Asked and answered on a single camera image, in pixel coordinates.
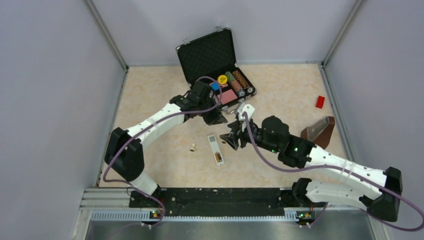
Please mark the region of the white remote control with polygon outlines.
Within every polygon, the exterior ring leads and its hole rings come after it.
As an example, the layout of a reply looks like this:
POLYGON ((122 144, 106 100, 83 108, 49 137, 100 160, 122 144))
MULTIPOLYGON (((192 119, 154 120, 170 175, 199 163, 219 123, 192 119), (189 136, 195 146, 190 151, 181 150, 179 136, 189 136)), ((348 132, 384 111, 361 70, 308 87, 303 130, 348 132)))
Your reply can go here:
POLYGON ((208 138, 208 141, 209 141, 209 144, 210 144, 210 148, 211 148, 211 151, 212 151, 212 154, 213 154, 213 160, 214 160, 214 162, 216 163, 217 166, 222 166, 225 162, 224 162, 224 159, 223 159, 223 156, 222 156, 222 152, 221 152, 221 149, 219 147, 219 144, 218 144, 218 141, 217 141, 216 136, 215 135, 209 135, 207 138, 208 138), (215 153, 219 153, 220 154, 221 164, 217 164, 215 153))

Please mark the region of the orange battery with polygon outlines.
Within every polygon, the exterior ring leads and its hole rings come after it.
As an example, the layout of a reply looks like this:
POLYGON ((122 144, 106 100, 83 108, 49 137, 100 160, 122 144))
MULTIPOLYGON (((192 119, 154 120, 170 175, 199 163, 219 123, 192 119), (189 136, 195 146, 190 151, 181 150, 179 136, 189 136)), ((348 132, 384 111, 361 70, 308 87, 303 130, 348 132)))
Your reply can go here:
POLYGON ((222 162, 222 159, 221 159, 221 155, 220 155, 219 152, 215 153, 215 158, 216 158, 217 164, 220 165, 221 162, 222 162))

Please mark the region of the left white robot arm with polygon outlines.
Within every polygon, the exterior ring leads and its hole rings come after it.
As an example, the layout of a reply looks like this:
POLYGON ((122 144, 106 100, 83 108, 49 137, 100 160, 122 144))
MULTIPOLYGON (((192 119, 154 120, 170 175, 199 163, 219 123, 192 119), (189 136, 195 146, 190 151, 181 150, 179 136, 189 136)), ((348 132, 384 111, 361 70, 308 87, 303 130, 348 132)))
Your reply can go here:
POLYGON ((117 127, 110 135, 104 162, 126 184, 142 191, 141 200, 149 207, 160 202, 159 185, 145 172, 145 149, 172 128, 200 116, 208 125, 227 123, 213 98, 212 87, 198 81, 184 95, 173 97, 157 113, 127 129, 117 127))

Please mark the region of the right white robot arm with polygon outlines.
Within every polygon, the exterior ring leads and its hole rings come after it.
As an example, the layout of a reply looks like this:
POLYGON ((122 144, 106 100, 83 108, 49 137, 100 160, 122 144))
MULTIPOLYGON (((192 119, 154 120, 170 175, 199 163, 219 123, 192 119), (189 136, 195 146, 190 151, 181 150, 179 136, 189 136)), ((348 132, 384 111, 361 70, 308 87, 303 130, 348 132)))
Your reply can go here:
POLYGON ((398 220, 400 200, 385 192, 388 189, 402 194, 402 172, 395 167, 385 170, 366 167, 338 157, 319 145, 290 134, 289 126, 272 115, 261 126, 239 119, 228 124, 230 132, 220 139, 234 150, 247 144, 277 154, 277 159, 288 166, 288 172, 319 170, 340 185, 302 178, 292 186, 293 200, 299 206, 311 203, 339 201, 365 210, 373 217, 387 222, 398 220))

